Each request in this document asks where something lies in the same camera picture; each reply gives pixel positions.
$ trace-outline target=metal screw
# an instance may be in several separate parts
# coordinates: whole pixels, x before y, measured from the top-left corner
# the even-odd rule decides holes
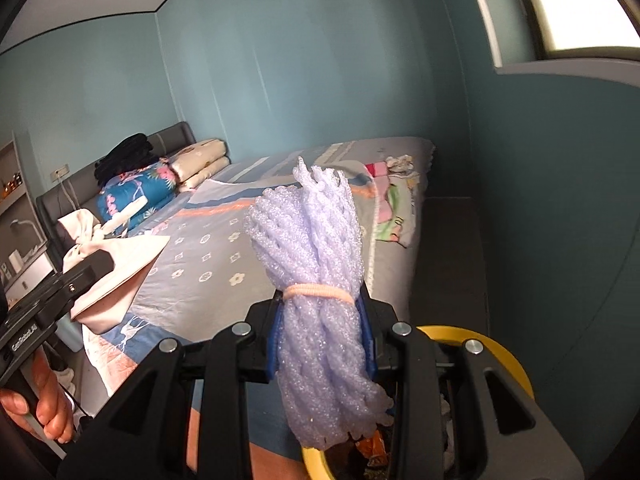
[[[391,330],[404,337],[411,333],[411,325],[405,323],[404,321],[398,321],[397,323],[394,323],[394,325],[391,327]]]
[[[240,323],[236,323],[231,327],[231,332],[238,336],[247,335],[249,332],[251,332],[251,325],[245,323],[244,321],[241,321]]]
[[[479,342],[478,339],[470,339],[465,343],[465,349],[467,352],[478,355],[482,350],[484,350],[484,346],[482,346],[482,343]]]
[[[162,339],[162,341],[158,345],[158,348],[160,349],[161,352],[164,352],[165,354],[170,354],[176,348],[178,348],[178,342],[175,339],[172,339],[170,337],[167,339]]]

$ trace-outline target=wall socket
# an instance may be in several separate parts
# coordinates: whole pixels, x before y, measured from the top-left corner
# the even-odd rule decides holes
[[[56,171],[51,172],[51,181],[56,182],[60,178],[69,173],[69,165],[65,164],[62,168],[58,168]]]

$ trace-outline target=gray headboard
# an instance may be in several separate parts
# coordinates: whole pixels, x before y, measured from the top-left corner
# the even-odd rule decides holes
[[[185,122],[156,132],[148,136],[148,139],[154,147],[153,152],[159,156],[173,155],[183,147],[195,143],[193,132]],[[62,258],[69,249],[70,243],[65,237],[66,231],[58,223],[58,219],[71,213],[75,208],[88,209],[100,218],[95,204],[100,187],[94,177],[94,170],[95,161],[36,198],[38,219],[49,239],[49,257],[58,270],[62,270]],[[74,202],[73,205],[69,202],[67,195]]]

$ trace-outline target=human hand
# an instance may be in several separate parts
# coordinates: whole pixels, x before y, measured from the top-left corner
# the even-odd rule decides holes
[[[71,403],[58,384],[55,373],[49,368],[42,348],[38,348],[34,354],[31,371],[40,394],[35,416],[43,425],[47,438],[65,444],[71,440],[74,429]],[[37,437],[23,417],[29,412],[23,396],[11,390],[0,389],[0,404],[18,426]]]

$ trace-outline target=drawer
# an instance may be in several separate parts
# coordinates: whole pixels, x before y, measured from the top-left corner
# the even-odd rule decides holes
[[[7,290],[6,298],[9,304],[20,301],[28,292],[31,292],[50,272],[53,266],[47,257],[47,253],[42,253],[26,269],[20,278]]]

